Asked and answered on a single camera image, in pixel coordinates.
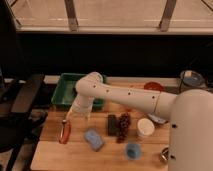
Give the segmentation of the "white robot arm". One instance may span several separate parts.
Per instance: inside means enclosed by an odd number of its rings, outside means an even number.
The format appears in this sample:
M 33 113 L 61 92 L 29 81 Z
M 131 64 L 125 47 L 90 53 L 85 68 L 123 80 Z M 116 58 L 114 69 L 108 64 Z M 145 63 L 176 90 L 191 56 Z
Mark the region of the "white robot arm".
M 213 171 L 213 93 L 191 89 L 176 95 L 110 86 L 97 72 L 78 80 L 76 91 L 74 113 L 89 114 L 99 98 L 169 121 L 168 171 Z

